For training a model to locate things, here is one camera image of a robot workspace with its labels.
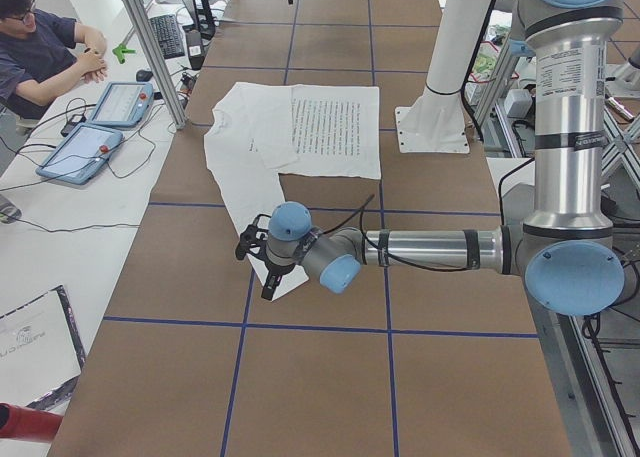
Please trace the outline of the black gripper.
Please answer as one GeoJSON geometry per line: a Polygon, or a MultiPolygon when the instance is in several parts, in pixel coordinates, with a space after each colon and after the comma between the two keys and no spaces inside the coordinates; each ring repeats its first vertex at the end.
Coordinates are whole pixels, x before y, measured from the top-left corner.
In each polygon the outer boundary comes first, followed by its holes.
{"type": "Polygon", "coordinates": [[[276,264],[267,255],[268,230],[260,227],[259,222],[261,218],[262,215],[257,215],[240,234],[238,244],[235,248],[235,257],[237,260],[242,261],[247,255],[250,255],[265,264],[268,274],[263,284],[261,298],[267,301],[273,301],[275,292],[280,285],[281,277],[292,272],[295,265],[276,264]]]}

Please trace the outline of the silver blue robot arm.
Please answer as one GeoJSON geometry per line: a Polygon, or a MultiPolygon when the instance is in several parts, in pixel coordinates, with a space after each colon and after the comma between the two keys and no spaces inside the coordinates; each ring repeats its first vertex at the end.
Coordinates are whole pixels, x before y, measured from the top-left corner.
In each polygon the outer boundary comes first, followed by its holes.
{"type": "Polygon", "coordinates": [[[623,0],[515,0],[512,31],[536,58],[532,211],[493,231],[323,231],[306,207],[286,202],[239,237],[238,259],[267,269],[273,300],[296,268],[340,293],[367,264],[433,272],[491,268],[522,278],[526,293],[563,315],[612,305],[625,284],[601,210],[606,45],[621,26],[623,0]]]}

